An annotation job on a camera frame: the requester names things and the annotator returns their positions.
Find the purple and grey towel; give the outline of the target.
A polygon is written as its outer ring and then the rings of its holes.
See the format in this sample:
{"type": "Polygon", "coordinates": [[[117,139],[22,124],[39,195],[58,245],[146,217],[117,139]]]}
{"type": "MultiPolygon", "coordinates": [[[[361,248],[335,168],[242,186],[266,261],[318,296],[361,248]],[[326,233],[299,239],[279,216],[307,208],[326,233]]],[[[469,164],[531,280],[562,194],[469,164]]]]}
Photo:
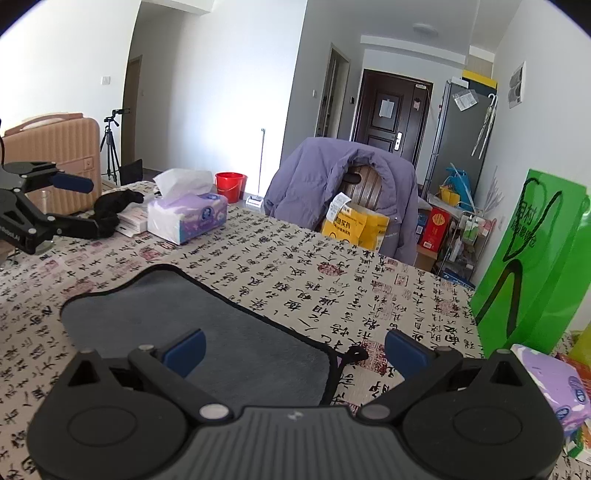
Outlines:
{"type": "Polygon", "coordinates": [[[150,267],[108,291],[77,295],[62,306],[60,319],[77,349],[106,359],[204,331],[204,360],[186,380],[233,411],[328,405],[345,367],[369,357],[360,346],[339,353],[280,326],[171,265],[150,267]]]}

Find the clear drinking glass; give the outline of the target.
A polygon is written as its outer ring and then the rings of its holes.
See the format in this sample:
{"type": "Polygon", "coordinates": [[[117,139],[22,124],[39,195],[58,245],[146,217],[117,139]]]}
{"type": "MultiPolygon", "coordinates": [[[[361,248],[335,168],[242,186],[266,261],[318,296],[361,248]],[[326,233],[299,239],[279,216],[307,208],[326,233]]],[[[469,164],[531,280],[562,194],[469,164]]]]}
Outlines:
{"type": "Polygon", "coordinates": [[[52,210],[52,191],[50,189],[36,191],[35,204],[42,213],[48,214],[52,210]]]}

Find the pink ribbed suitcase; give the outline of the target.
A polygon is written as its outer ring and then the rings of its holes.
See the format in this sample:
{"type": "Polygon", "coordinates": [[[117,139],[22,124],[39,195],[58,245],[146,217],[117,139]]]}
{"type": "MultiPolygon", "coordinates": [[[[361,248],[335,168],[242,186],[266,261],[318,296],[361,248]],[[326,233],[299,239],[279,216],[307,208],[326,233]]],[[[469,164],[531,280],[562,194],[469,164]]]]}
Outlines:
{"type": "MultiPolygon", "coordinates": [[[[38,116],[7,130],[3,140],[7,163],[54,162],[68,174],[93,181],[94,189],[89,194],[53,186],[44,188],[52,191],[52,210],[49,213],[69,215],[87,211],[101,195],[99,126],[94,119],[81,113],[38,116]]],[[[34,204],[35,192],[27,194],[34,204]]]]}

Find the small white medicine box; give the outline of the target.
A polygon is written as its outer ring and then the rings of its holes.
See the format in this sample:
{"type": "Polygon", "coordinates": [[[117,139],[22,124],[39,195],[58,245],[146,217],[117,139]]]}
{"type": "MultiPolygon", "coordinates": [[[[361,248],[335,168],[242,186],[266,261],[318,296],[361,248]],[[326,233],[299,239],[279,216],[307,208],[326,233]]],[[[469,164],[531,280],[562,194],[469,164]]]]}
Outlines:
{"type": "Polygon", "coordinates": [[[147,207],[131,205],[118,214],[119,224],[115,230],[126,237],[133,237],[147,231],[147,207]]]}

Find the red gift box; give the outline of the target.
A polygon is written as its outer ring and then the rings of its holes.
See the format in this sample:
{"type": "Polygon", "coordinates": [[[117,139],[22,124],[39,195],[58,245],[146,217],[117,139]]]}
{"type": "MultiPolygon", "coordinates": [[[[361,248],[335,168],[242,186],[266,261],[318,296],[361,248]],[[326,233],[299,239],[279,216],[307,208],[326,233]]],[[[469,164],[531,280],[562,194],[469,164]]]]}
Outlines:
{"type": "Polygon", "coordinates": [[[438,253],[448,233],[451,220],[452,215],[447,210],[433,207],[427,214],[419,245],[431,252],[438,253]]]}

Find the white purple tissue pack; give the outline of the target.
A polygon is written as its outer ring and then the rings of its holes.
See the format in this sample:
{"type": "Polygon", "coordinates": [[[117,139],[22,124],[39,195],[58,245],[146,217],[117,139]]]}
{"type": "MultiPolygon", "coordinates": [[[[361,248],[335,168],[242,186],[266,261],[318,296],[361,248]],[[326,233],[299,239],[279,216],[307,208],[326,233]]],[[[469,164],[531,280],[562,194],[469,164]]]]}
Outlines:
{"type": "Polygon", "coordinates": [[[211,171],[173,168],[153,179],[159,195],[147,205],[147,231],[183,245],[228,219],[228,199],[213,192],[211,171]]]}

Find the green shopping bag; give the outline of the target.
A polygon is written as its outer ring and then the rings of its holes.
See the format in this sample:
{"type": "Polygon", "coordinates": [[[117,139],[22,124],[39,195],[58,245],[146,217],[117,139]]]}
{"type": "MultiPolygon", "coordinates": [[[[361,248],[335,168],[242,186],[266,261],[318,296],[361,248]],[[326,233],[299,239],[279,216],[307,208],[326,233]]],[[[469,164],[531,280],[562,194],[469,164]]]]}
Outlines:
{"type": "Polygon", "coordinates": [[[482,350],[521,344],[551,353],[590,285],[590,195],[528,172],[506,233],[470,307],[482,350]]]}

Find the yellow cardboard box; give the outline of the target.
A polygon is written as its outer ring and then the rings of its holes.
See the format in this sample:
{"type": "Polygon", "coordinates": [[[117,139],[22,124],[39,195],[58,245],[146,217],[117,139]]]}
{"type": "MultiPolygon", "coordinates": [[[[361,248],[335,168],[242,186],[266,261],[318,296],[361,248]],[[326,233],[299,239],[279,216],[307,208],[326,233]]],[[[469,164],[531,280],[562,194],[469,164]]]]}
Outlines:
{"type": "Polygon", "coordinates": [[[389,222],[387,216],[353,203],[341,192],[329,204],[322,222],[322,234],[363,249],[379,251],[389,222]]]}

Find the purple tissue pack right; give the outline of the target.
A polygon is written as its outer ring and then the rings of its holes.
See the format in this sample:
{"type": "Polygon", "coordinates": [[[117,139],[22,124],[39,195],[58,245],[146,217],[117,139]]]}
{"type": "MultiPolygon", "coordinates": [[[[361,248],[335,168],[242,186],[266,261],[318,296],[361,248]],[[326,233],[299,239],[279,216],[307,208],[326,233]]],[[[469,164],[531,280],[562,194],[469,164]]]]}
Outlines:
{"type": "Polygon", "coordinates": [[[524,345],[514,344],[511,351],[538,386],[569,438],[590,418],[589,394],[577,370],[524,345]]]}

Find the red bucket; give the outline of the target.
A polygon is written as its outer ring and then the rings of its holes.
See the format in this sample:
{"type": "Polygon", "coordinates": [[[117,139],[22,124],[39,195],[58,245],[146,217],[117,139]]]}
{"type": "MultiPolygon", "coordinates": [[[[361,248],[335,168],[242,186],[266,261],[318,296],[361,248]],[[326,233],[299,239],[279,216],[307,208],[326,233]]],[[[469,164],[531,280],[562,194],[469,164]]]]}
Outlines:
{"type": "Polygon", "coordinates": [[[246,176],[235,172],[215,174],[215,185],[219,195],[228,199],[229,204],[238,203],[245,190],[246,176]]]}

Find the wooden chair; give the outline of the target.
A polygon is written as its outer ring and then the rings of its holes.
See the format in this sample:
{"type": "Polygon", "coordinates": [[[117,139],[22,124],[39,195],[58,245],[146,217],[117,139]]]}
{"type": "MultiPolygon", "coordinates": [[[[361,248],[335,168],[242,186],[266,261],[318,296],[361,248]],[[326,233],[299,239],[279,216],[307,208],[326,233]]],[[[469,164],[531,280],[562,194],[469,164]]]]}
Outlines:
{"type": "Polygon", "coordinates": [[[382,178],[369,165],[354,166],[342,177],[341,192],[360,207],[375,210],[382,189],[382,178]]]}

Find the grey refrigerator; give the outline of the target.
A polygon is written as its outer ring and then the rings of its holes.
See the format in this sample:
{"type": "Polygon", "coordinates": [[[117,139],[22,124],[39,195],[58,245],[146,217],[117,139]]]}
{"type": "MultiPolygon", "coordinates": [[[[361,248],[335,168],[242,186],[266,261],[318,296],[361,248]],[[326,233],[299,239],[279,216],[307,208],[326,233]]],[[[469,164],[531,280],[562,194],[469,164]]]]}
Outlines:
{"type": "Polygon", "coordinates": [[[488,96],[478,95],[474,90],[467,89],[467,86],[468,82],[463,79],[453,78],[446,82],[423,185],[424,198],[439,192],[440,186],[450,176],[449,168],[452,166],[467,174],[472,193],[478,187],[487,147],[481,160],[471,154],[490,100],[488,96]]]}

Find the white umbrella on fridge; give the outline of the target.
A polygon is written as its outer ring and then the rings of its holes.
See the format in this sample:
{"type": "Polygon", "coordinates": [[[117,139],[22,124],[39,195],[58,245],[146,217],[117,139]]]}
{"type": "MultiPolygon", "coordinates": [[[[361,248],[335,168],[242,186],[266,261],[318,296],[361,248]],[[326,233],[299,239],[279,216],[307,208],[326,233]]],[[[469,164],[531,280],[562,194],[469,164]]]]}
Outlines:
{"type": "Polygon", "coordinates": [[[488,95],[488,98],[490,100],[490,104],[487,108],[483,125],[479,131],[477,141],[471,154],[472,157],[478,156],[479,160],[481,160],[485,155],[485,149],[488,146],[497,113],[498,95],[492,93],[488,95]]]}

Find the dark entrance door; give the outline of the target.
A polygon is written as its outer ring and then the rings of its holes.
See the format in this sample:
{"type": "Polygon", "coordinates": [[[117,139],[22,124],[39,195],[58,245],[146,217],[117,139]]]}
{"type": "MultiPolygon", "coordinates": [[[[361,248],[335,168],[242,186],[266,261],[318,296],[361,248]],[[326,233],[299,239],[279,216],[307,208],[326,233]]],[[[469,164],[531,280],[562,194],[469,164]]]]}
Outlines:
{"type": "Polygon", "coordinates": [[[352,140],[417,166],[432,91],[431,82],[365,69],[352,140]]]}

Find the yellow box atop fridge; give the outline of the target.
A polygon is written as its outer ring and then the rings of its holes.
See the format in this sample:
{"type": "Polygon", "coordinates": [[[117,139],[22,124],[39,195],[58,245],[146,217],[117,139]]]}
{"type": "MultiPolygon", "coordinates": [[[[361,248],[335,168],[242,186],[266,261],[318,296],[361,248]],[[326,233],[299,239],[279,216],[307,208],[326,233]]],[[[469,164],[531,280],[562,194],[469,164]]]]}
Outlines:
{"type": "Polygon", "coordinates": [[[462,72],[462,79],[468,82],[467,89],[474,90],[478,95],[497,94],[498,82],[494,79],[469,70],[462,72]]]}

